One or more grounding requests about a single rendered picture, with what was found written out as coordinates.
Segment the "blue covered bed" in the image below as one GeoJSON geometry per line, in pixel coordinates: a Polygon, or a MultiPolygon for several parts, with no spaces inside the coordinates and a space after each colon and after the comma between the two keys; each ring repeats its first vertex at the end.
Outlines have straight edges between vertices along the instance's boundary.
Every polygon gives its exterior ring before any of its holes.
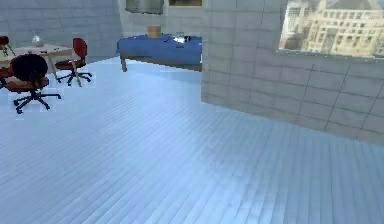
{"type": "Polygon", "coordinates": [[[120,39],[116,48],[122,63],[130,59],[201,71],[202,38],[191,36],[191,41],[182,44],[173,37],[170,34],[161,34],[159,38],[131,36],[120,39]]]}

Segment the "light wooden table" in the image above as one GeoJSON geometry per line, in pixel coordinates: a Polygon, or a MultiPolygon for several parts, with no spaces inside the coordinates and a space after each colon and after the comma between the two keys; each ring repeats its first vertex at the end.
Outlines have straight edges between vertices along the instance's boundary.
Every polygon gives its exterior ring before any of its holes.
{"type": "MultiPolygon", "coordinates": [[[[82,86],[78,72],[77,72],[77,66],[74,58],[74,50],[72,48],[55,46],[52,44],[44,44],[42,47],[29,46],[29,47],[15,48],[14,52],[17,56],[31,52],[33,54],[38,54],[42,57],[47,58],[48,63],[53,69],[53,74],[55,78],[57,78],[57,74],[56,74],[56,67],[53,63],[53,59],[55,57],[68,56],[70,58],[71,66],[74,69],[77,83],[79,86],[82,86]]],[[[10,61],[13,58],[14,58],[14,55],[12,53],[10,53],[8,56],[4,56],[3,53],[0,51],[0,68],[8,67],[10,61]]]]}

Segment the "window with city view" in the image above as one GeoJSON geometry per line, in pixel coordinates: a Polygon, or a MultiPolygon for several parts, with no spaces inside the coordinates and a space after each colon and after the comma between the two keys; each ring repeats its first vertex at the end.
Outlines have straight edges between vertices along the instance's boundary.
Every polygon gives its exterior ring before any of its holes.
{"type": "Polygon", "coordinates": [[[384,0],[287,0],[279,49],[384,58],[384,0]]]}

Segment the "red office chair black back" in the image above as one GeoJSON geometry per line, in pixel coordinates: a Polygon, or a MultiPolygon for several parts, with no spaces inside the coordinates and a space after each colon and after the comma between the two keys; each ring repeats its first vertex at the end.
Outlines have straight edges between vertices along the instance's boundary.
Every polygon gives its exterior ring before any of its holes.
{"type": "Polygon", "coordinates": [[[15,99],[13,104],[18,114],[22,114],[22,108],[30,101],[39,101],[47,110],[50,106],[43,100],[43,97],[50,97],[50,94],[44,94],[43,88],[49,84],[46,77],[48,65],[45,59],[37,54],[24,54],[13,58],[9,67],[15,80],[6,84],[6,89],[10,92],[23,93],[29,92],[30,95],[15,99]]]}

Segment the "clear glass vase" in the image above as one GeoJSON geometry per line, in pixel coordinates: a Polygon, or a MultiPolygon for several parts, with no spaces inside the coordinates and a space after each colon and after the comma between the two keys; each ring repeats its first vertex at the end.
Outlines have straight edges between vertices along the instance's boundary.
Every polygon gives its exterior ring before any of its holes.
{"type": "Polygon", "coordinates": [[[33,32],[32,44],[35,47],[43,47],[44,46],[44,40],[36,32],[33,32]]]}

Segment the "red flower plant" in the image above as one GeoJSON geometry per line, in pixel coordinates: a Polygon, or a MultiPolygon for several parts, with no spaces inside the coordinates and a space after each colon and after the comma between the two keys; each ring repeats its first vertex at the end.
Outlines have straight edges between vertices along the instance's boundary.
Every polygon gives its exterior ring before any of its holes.
{"type": "Polygon", "coordinates": [[[0,49],[5,57],[8,56],[8,51],[11,51],[11,53],[15,55],[15,52],[9,44],[9,38],[7,36],[0,36],[0,49]]]}

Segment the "brown framed wall picture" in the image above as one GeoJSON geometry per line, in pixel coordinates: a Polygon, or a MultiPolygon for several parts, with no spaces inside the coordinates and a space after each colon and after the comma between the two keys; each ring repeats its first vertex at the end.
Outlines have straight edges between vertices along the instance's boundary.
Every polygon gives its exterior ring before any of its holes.
{"type": "Polygon", "coordinates": [[[201,7],[203,0],[168,0],[170,7],[201,7]]]}

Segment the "grey framed wall picture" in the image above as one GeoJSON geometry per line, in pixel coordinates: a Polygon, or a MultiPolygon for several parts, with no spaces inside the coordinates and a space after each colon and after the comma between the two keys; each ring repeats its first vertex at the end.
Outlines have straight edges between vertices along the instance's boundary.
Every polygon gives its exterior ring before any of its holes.
{"type": "Polygon", "coordinates": [[[131,13],[162,14],[164,0],[126,0],[125,10],[131,13]]]}

